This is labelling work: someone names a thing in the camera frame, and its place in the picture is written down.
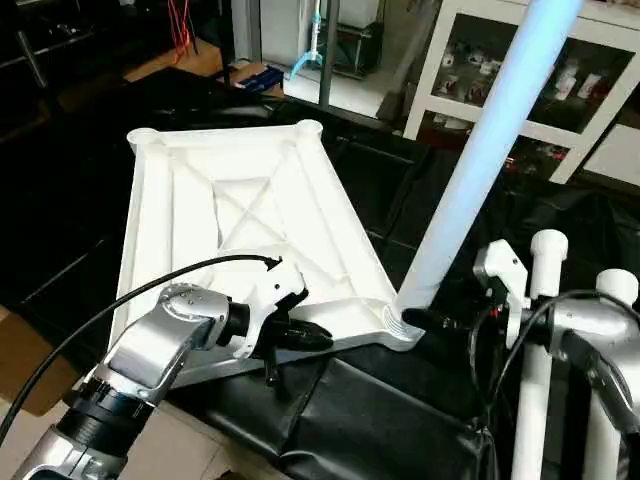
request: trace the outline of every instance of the white shelf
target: white shelf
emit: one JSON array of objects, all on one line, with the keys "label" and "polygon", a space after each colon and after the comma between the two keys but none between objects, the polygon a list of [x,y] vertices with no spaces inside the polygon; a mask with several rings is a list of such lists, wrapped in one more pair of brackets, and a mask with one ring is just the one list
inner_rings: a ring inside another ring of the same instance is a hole
[{"label": "white shelf", "polygon": [[[433,85],[458,14],[518,25],[530,0],[443,0],[420,76],[406,138],[415,139],[425,111],[477,122],[482,108],[433,95]],[[588,0],[569,37],[632,52],[629,64],[581,133],[527,121],[521,135],[569,149],[549,178],[565,183],[579,168],[640,80],[640,9]]]},{"label": "white shelf", "polygon": [[[500,0],[507,3],[528,5],[529,0]],[[608,23],[618,27],[640,30],[640,8],[629,5],[615,5],[611,3],[588,0],[580,12],[580,18]]]},{"label": "white shelf", "polygon": [[615,125],[589,158],[585,170],[640,186],[640,130]]},{"label": "white shelf", "polygon": [[[482,115],[481,107],[435,95],[427,98],[426,110],[473,123],[477,122]],[[577,133],[531,121],[525,123],[520,135],[566,148],[573,148],[580,141],[580,135]]]}]

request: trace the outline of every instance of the black fabric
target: black fabric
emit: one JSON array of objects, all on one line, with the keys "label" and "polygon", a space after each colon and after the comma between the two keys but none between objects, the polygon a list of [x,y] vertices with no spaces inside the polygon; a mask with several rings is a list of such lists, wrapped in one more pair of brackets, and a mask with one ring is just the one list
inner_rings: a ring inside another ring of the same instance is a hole
[{"label": "black fabric", "polygon": [[[399,286],[457,154],[167,70],[64,122],[0,145],[0,303],[22,313],[55,344],[114,298],[133,171],[129,130],[291,124],[303,118],[323,124],[325,149]],[[530,265],[531,236],[542,228],[569,237],[562,289],[593,287],[604,268],[640,274],[639,219],[633,205],[601,194],[503,174],[434,307],[470,322],[480,293],[471,273],[478,248],[505,238]],[[107,329],[105,323],[103,330],[88,332],[67,355],[81,368],[92,366]],[[501,341],[495,333],[481,335],[480,366],[487,374]],[[510,467],[517,372],[514,364],[491,422],[493,435],[476,427],[480,406],[465,339],[433,332],[409,352],[370,345],[285,365],[277,390],[265,387],[263,372],[256,371],[173,391],[169,401],[296,479],[493,480],[497,465],[503,476]],[[566,367],[554,367],[545,480],[579,477],[588,406],[584,388]]]}]

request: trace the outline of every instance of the wooden board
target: wooden board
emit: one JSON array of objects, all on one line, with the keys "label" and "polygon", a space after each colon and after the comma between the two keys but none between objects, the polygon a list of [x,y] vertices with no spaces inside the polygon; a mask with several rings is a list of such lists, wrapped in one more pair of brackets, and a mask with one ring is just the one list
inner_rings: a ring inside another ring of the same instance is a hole
[{"label": "wooden board", "polygon": [[[0,307],[0,397],[12,402],[51,350],[51,345],[22,317]],[[65,358],[58,357],[27,397],[24,410],[44,415],[79,377]]]},{"label": "wooden board", "polygon": [[128,72],[124,76],[125,80],[135,82],[165,68],[177,68],[201,77],[209,77],[221,71],[222,55],[220,54],[220,49],[204,40],[196,39],[196,42],[198,45],[197,55],[193,46],[191,46],[189,52],[183,55],[176,63],[175,49],[169,50]]}]

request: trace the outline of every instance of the black cable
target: black cable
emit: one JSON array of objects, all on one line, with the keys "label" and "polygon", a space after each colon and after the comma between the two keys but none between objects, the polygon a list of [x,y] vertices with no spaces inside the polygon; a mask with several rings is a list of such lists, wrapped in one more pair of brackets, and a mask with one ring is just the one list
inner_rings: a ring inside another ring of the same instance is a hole
[{"label": "black cable", "polygon": [[86,323],[78,327],[60,345],[58,345],[56,348],[54,348],[51,351],[51,353],[49,353],[47,358],[44,359],[44,361],[40,364],[40,366],[27,379],[27,381],[23,385],[18,395],[16,395],[16,398],[11,404],[11,407],[9,408],[9,411],[4,417],[2,424],[0,424],[0,447],[2,446],[2,443],[4,442],[7,434],[9,433],[11,424],[13,423],[16,416],[20,412],[20,409],[22,408],[22,405],[24,404],[25,400],[29,396],[29,393],[31,393],[31,390],[33,390],[36,383],[38,383],[38,380],[40,380],[40,377],[42,377],[44,372],[54,362],[54,360],[58,357],[60,352],[64,350],[64,348],[69,343],[71,343],[71,341],[73,341],[76,337],[78,337],[82,332],[87,330],[89,327],[95,324],[98,320],[101,320],[102,317],[104,317],[108,313],[113,312],[116,308],[124,305],[125,303],[129,302],[130,300],[137,297],[138,295],[148,290],[151,290],[152,288],[155,288],[159,285],[162,285],[165,282],[168,282],[169,280],[179,277],[180,275],[184,275],[185,273],[189,273],[194,270],[198,270],[200,268],[208,267],[210,265],[216,265],[218,263],[225,263],[225,262],[234,262],[239,260],[251,260],[251,261],[264,262],[267,265],[268,269],[271,269],[275,267],[278,263],[280,263],[280,260],[276,260],[270,257],[265,257],[262,255],[227,255],[226,257],[210,258],[209,260],[204,260],[202,262],[194,263],[193,265],[189,265],[187,267],[176,270],[175,272],[171,272],[166,275],[163,275],[162,277],[156,278],[155,280],[152,280],[151,282],[146,283],[145,285],[142,285],[141,287],[138,287],[135,290],[130,291],[129,293],[117,299],[108,307],[104,308],[102,311],[95,314]]},{"label": "black cable", "polygon": [[473,383],[476,392],[478,393],[478,397],[480,398],[480,402],[484,408],[487,407],[487,399],[480,387],[480,380],[478,377],[478,367],[476,365],[476,356],[478,350],[478,335],[480,334],[480,329],[482,325],[484,325],[485,320],[489,317],[489,313],[491,312],[493,305],[488,305],[484,308],[476,317],[476,320],[473,324],[473,328],[471,329],[471,333],[469,334],[469,339],[467,341],[467,353],[469,354],[469,368],[471,369],[471,383]]},{"label": "black cable", "polygon": [[525,339],[527,337],[527,334],[531,331],[531,328],[535,325],[536,321],[545,312],[547,312],[547,310],[549,310],[556,303],[558,303],[558,302],[560,302],[562,300],[566,300],[567,298],[604,298],[605,300],[609,300],[610,302],[616,304],[618,307],[622,308],[629,316],[633,317],[633,319],[636,321],[636,323],[640,327],[640,314],[638,314],[638,312],[636,312],[633,308],[631,308],[629,305],[624,303],[622,300],[619,300],[616,297],[614,297],[612,295],[609,295],[608,293],[600,292],[598,290],[568,290],[566,292],[561,293],[557,297],[553,297],[553,298],[550,298],[549,300],[544,301],[533,312],[533,315],[531,315],[531,317],[527,320],[526,325],[520,331],[520,334],[518,335],[518,338],[516,339],[515,343],[513,344],[513,348],[511,349],[511,352],[509,352],[509,356],[507,357],[507,359],[504,362],[504,365],[502,366],[502,370],[500,372],[500,376],[498,377],[498,380],[496,381],[495,387],[493,389],[493,394],[490,397],[491,400],[490,400],[490,403],[488,405],[488,409],[489,410],[495,404],[495,401],[496,401],[496,398],[498,397],[498,393],[500,391],[500,388],[502,387],[502,382],[504,381],[504,379],[505,379],[505,377],[507,375],[507,371],[508,371],[509,367],[511,366],[511,363],[513,363],[513,360],[515,359],[516,355],[518,354],[518,351],[522,347],[522,344],[524,343],[524,341],[525,341]]},{"label": "black cable", "polygon": [[191,9],[187,9],[187,19],[189,21],[189,31],[190,31],[190,35],[191,38],[193,38],[193,51],[196,53],[196,55],[200,55],[200,52],[198,51],[198,39],[196,38],[196,29],[193,26],[193,20],[191,19]]}]

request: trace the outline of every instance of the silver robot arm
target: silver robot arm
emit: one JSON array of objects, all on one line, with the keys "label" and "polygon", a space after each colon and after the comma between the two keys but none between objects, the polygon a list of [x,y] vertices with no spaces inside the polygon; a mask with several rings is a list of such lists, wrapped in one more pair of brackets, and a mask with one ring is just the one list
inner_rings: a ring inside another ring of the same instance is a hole
[{"label": "silver robot arm", "polygon": [[[300,350],[329,348],[329,332],[288,318],[307,293],[296,267],[286,262],[265,272],[246,303],[195,285],[166,287],[153,310],[122,333],[74,392],[69,410],[42,436],[13,479],[118,478],[129,448],[192,350],[226,346],[240,337],[236,358],[266,358],[269,348],[296,349],[296,333],[302,337]],[[278,334],[286,337],[284,345],[278,345]]]},{"label": "silver robot arm", "polygon": [[[527,272],[523,277],[517,268],[520,265],[504,240],[481,250],[474,265],[485,287],[492,279],[504,292],[507,347],[513,345],[534,310],[549,300],[522,299]],[[604,298],[558,299],[532,326],[528,341],[543,345],[554,358],[571,363],[585,375],[611,424],[631,446],[631,456],[640,462],[640,449],[636,449],[640,446],[636,440],[640,439],[640,328],[637,314],[630,311],[638,297],[638,280],[624,270],[606,270],[598,275],[596,290],[628,308]]]}]

